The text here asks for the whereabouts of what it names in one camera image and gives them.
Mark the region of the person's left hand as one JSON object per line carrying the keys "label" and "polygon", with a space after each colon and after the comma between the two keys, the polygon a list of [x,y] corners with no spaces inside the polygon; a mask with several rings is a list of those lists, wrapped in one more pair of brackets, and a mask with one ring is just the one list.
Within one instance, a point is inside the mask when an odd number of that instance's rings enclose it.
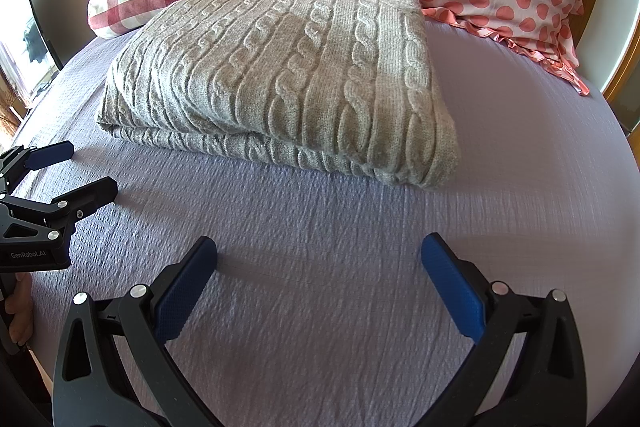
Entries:
{"label": "person's left hand", "polygon": [[14,343],[24,346],[32,337],[34,329],[34,300],[32,300],[32,274],[15,274],[16,285],[13,294],[6,299],[6,312],[12,321],[9,335]]}

